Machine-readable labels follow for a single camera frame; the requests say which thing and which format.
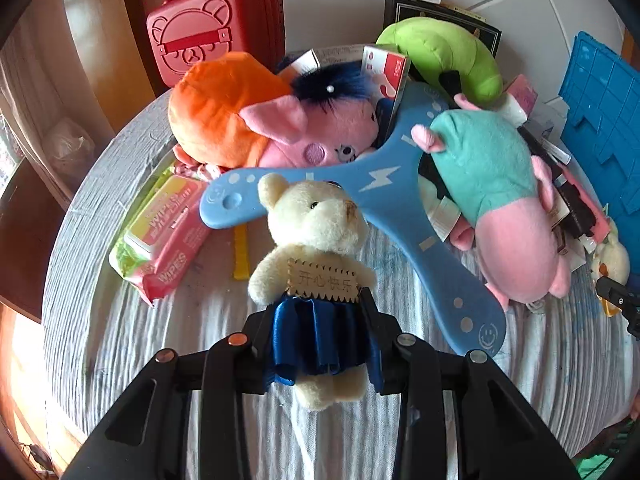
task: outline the sunlight on floor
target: sunlight on floor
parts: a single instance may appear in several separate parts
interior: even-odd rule
[[[53,400],[44,369],[44,329],[0,304],[0,414],[14,439],[38,444],[66,469],[85,440]]]

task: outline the window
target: window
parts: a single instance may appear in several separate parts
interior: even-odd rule
[[[18,146],[14,133],[0,114],[0,195],[23,158],[24,153]]]

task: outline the metal screw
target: metal screw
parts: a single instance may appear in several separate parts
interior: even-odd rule
[[[471,362],[481,365],[486,362],[488,357],[482,350],[473,350],[471,354],[469,354],[469,359],[471,359]]]
[[[404,332],[398,336],[398,344],[402,346],[415,345],[415,335]]]
[[[235,334],[230,335],[227,341],[231,346],[242,346],[244,343],[249,341],[249,338],[242,332],[236,332]]]
[[[174,358],[175,352],[170,348],[165,348],[164,350],[161,350],[156,354],[156,362],[158,363],[168,363],[173,361]]]

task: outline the red suitcase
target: red suitcase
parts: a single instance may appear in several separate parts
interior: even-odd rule
[[[171,87],[197,62],[231,50],[249,52],[271,70],[284,56],[282,0],[166,0],[146,28]]]

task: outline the blue satin skirt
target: blue satin skirt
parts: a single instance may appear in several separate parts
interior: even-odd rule
[[[364,364],[369,337],[357,304],[283,295],[273,318],[268,382],[291,386],[299,374],[339,374]]]

